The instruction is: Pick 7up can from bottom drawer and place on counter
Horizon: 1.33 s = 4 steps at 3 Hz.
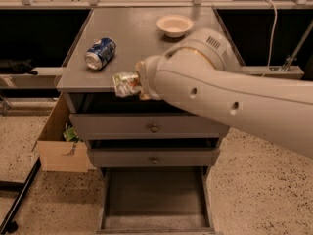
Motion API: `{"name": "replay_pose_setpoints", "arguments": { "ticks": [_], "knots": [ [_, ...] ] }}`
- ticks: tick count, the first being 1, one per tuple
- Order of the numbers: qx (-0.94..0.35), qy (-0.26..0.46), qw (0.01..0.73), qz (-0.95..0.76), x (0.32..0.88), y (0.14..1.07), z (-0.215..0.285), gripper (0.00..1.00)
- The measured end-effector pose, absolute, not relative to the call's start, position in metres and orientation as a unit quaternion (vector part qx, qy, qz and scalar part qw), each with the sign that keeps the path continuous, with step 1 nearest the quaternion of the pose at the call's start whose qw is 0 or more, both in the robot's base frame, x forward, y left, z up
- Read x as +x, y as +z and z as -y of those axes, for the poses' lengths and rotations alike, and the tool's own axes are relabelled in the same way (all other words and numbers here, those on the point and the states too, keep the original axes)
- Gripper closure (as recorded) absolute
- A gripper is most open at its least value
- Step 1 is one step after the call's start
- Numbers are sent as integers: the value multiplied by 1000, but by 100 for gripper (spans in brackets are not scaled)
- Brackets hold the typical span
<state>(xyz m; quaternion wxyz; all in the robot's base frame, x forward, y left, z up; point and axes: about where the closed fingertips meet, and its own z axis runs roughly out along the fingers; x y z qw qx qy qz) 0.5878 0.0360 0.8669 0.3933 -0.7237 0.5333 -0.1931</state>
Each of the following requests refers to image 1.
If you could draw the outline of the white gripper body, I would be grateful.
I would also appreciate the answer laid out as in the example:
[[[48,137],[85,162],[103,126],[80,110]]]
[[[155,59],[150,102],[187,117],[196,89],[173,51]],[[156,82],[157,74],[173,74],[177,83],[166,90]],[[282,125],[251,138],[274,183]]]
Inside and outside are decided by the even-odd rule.
[[[153,55],[143,62],[145,63],[145,71],[142,78],[140,78],[141,83],[141,100],[160,100],[160,96],[157,94],[154,87],[154,79],[157,73],[157,66],[160,60],[160,56]]]

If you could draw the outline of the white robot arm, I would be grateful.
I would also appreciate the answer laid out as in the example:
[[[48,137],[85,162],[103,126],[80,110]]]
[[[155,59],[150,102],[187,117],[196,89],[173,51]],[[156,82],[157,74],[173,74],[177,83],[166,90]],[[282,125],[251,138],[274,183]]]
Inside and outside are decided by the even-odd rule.
[[[313,83],[227,71],[225,36],[199,29],[136,65],[144,97],[163,100],[313,158]]]

